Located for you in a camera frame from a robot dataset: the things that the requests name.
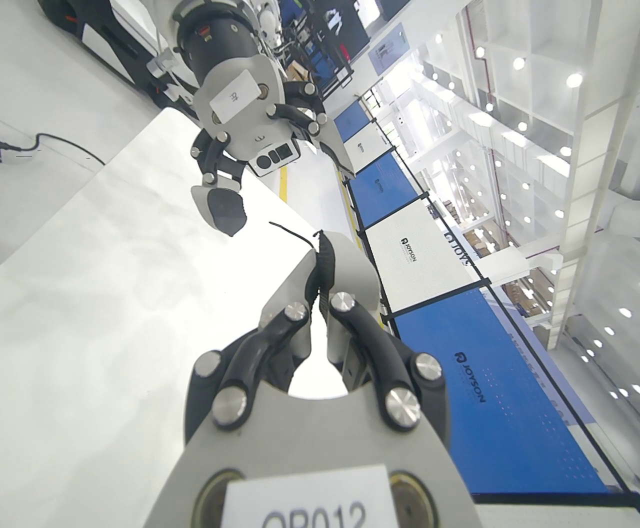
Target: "white label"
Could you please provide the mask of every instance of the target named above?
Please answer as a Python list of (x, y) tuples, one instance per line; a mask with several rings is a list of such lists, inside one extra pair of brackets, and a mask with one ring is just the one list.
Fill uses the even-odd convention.
[(397, 528), (383, 465), (230, 483), (222, 528)]
[(211, 99), (209, 106), (220, 118), (220, 122), (227, 123), (249, 103), (255, 101), (259, 95), (260, 88), (258, 88), (251, 72), (244, 70)]

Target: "white table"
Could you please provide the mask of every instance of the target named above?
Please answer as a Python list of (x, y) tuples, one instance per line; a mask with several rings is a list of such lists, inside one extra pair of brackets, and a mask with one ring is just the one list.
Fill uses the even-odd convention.
[[(182, 452), (193, 362), (254, 328), (308, 251), (268, 221), (314, 229), (250, 175), (245, 228), (204, 222), (197, 132), (164, 110), (0, 267), (0, 526), (141, 526)], [(341, 394), (314, 321), (292, 390)]]

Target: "silver bolt head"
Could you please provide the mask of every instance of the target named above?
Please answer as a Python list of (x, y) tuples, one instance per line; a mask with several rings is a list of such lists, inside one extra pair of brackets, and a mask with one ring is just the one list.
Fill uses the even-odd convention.
[(202, 356), (196, 359), (195, 365), (193, 366), (193, 372), (195, 372), (199, 378), (208, 378), (216, 371), (220, 361), (220, 352), (217, 350), (205, 352)]
[(213, 400), (213, 421), (223, 427), (235, 424), (244, 414), (246, 404), (247, 396), (243, 389), (235, 385), (225, 387)]
[(294, 302), (287, 305), (284, 314), (290, 321), (302, 321), (307, 316), (307, 307), (302, 303)]
[(415, 366), (418, 373), (428, 381), (436, 381), (442, 377), (442, 366), (431, 354), (418, 354), (415, 359)]
[(346, 291), (339, 291), (333, 297), (331, 297), (331, 306), (335, 310), (346, 313), (351, 312), (356, 305), (356, 299), (349, 295)]
[(385, 407), (391, 419), (402, 428), (414, 428), (420, 421), (420, 403), (407, 388), (392, 388), (385, 397)]

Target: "white floor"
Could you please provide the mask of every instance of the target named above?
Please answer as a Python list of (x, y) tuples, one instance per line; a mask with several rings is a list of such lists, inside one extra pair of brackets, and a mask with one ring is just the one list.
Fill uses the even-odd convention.
[[(71, 37), (36, 0), (0, 1), (0, 140), (31, 146), (37, 132), (70, 139), (110, 160), (159, 110)], [(99, 169), (73, 147), (44, 140), (34, 158), (0, 164), (0, 262)]]

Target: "robotic hand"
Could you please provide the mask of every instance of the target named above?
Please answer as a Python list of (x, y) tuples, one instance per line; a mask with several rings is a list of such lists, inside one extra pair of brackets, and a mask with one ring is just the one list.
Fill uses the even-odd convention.
[[(349, 394), (301, 400), (287, 391), (311, 352), (318, 295), (328, 359)], [(321, 232), (319, 251), (310, 250), (267, 302), (258, 327), (196, 361), (186, 448), (145, 528), (236, 528), (221, 524), (231, 481), (379, 464), (389, 474), (400, 528), (480, 528), (445, 448), (449, 415), (440, 364), (385, 332), (379, 304), (371, 263), (343, 235)], [(267, 518), (263, 526), (288, 526), (282, 523)]]
[[(200, 85), (193, 107), (204, 128), (191, 155), (203, 177), (202, 185), (191, 192), (211, 227), (230, 236), (242, 229), (246, 215), (238, 192), (245, 166), (258, 177), (285, 166), (300, 157), (299, 140), (313, 143), (346, 177), (354, 177), (316, 86), (286, 81), (250, 4), (244, 0), (142, 1), (171, 52), (182, 56)], [(268, 4), (259, 13), (261, 20), (265, 11), (274, 14)], [(159, 61), (159, 67), (171, 67), (171, 60)], [(311, 110), (313, 117), (300, 108)]]

